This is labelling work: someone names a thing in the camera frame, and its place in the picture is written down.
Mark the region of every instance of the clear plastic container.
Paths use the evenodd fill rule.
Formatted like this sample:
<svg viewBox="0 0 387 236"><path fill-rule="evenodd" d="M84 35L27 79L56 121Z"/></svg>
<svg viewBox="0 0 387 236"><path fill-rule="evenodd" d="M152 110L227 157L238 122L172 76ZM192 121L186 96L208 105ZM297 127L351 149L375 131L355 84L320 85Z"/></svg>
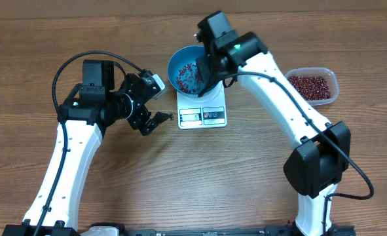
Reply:
<svg viewBox="0 0 387 236"><path fill-rule="evenodd" d="M288 73L286 73L285 77L288 78L290 76L321 76L329 85L329 91L331 93L331 97L329 99L323 99L323 100L307 100L307 102L311 106L318 106L318 105L326 105L334 102L337 97L339 96L339 84L337 83L336 75L327 68L299 68L299 69L292 69Z"/></svg>

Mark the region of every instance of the black cable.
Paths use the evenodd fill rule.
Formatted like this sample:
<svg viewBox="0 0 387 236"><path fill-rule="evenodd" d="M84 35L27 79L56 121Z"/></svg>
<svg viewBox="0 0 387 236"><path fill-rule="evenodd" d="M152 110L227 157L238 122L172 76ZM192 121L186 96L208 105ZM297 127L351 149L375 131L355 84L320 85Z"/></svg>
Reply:
<svg viewBox="0 0 387 236"><path fill-rule="evenodd" d="M112 56L114 58L122 60L123 62L126 62L128 65L130 65L133 68L137 69L139 72L142 71L141 68L137 67L135 64L133 64L132 62L128 61L127 59L125 59L125 58L123 58L123 57L121 57L119 55L113 54L111 52L105 52L105 51L102 51L102 50L92 50L92 51L83 52L83 53L80 53L80 54L77 54L77 55L73 56L72 58L70 58L68 61L66 61L59 68L58 72L56 72L54 81L52 83L52 100L54 101L54 107L55 107L56 113L58 114L58 119L60 120L60 124L61 124L61 127L62 127L62 132L64 133L64 148L62 149L62 157L61 157L60 165L58 167L58 171L57 171L57 173L55 175L55 179L54 179L52 187L51 187L51 189L49 191L49 195L48 195L48 198L46 199L46 203L43 206L42 214L41 214L41 217L39 218L39 221L37 222L37 225L36 225L36 228L35 228L35 232L33 233L33 236L37 236L37 234L39 233L39 231L41 229L41 226L42 226L42 223L43 223L43 220L45 220L46 214L48 213L49 205L50 205L50 202L52 201L52 198L54 196L54 192L55 192L56 186L58 185L58 181L60 179L61 172L62 172L62 169L64 167L65 157L66 157L67 152L68 152L68 133L67 133L67 128L65 126L64 119L63 119L63 117L60 114L60 108L58 106L58 101L56 100L56 82L58 81L58 78L59 78L61 72L65 69L66 66L68 66L68 64L70 64L72 61L74 61L77 58L80 58L80 57L86 56L86 55L90 55L90 54L104 54L104 55Z"/></svg>
<svg viewBox="0 0 387 236"><path fill-rule="evenodd" d="M327 220L327 206L328 202L331 201L332 197L344 197L344 198L349 198L349 199L355 199L355 200L367 200L370 199L374 195L374 187L369 180L368 176L357 166L353 160L349 156L347 156L329 137L327 137L313 122L312 119L310 119L304 110L301 108L301 106L298 104L296 99L292 96L292 94L284 87L281 82L277 81L275 77L271 77L269 75L263 74L263 73L257 73L257 72L248 72L248 71L243 71L243 72L238 72L234 73L231 75L226 75L221 78L221 80L225 80L231 77L236 77L239 75L255 75L259 77L264 77L268 79L270 82L276 83L289 97L289 99L293 102L295 107L298 109L298 111L301 113L301 115L304 117L305 121L334 149L336 150L340 155L342 155L349 163L350 165L356 170L356 172L359 173L359 175L365 180L366 184L368 185L369 188L369 194L365 196L357 196L357 195L351 195L351 194L345 194L345 193L331 193L325 196L325 201L324 201L324 210L323 210L323 235L325 235L325 227L326 223L325 221Z"/></svg>

